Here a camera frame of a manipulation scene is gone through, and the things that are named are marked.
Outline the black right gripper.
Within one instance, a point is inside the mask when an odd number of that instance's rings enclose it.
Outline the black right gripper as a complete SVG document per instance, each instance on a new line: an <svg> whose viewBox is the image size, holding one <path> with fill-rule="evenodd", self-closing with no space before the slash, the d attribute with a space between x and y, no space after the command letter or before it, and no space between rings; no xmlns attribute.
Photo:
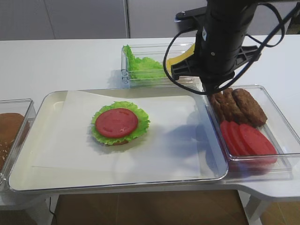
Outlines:
<svg viewBox="0 0 300 225"><path fill-rule="evenodd" d="M237 68L258 59L257 46L242 45L257 6L252 0L209 0L204 24L196 30L194 54L171 66L170 80L199 95L221 92L221 84L232 81ZM184 76L198 77L199 87L178 83Z"/></svg>

